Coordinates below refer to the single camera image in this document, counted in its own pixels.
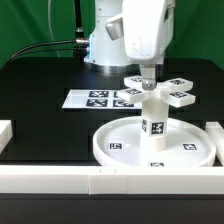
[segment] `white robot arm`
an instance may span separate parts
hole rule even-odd
[[[110,37],[124,35],[129,61],[140,64],[145,90],[156,87],[155,65],[163,63],[173,37],[174,7],[174,0],[124,0],[122,14],[108,20]]]

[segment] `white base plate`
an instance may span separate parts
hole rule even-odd
[[[183,121],[168,119],[166,150],[140,148],[141,117],[128,117],[102,126],[94,135],[93,152],[103,166],[212,166],[216,148],[206,132]]]

